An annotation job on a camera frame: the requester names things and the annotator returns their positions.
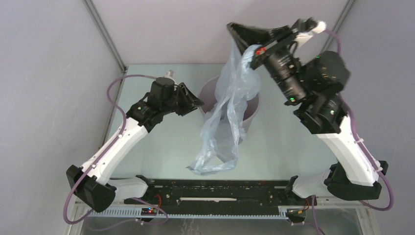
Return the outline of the light blue plastic trash bag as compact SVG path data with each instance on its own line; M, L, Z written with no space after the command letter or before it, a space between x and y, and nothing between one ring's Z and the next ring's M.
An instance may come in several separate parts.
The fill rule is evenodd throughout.
M235 42L214 87L216 103L204 117L200 131L202 148L187 167L196 175L212 175L232 170L239 159L240 141L246 137L243 116L248 101L258 95L260 77L251 68L254 52L259 44L240 52Z

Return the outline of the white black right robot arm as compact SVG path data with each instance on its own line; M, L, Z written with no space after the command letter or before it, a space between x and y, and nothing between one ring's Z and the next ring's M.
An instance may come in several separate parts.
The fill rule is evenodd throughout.
M326 23L309 18L298 19L292 26L260 28L231 22L227 30L240 52L258 45L250 67L266 68L285 96L285 104L297 107L294 115L337 160L319 174L293 176L285 188L285 200L296 205L311 196L332 195L345 201L378 199L382 188L379 177L386 174L388 163L370 156L355 132L354 117L341 97L350 78L343 59L329 50L306 64L294 56L315 34L328 31Z

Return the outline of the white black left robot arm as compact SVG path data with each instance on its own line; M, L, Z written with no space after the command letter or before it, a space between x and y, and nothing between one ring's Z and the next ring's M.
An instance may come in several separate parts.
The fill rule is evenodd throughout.
M69 167L67 177L74 195L95 212L104 211L113 201L134 197L143 204L151 203L155 191L149 187L148 180L138 176L112 180L112 173L133 146L161 123L165 115L184 116L203 104L184 83L176 84L167 77L156 78L150 91L128 112L121 113L122 124L101 149L80 167Z

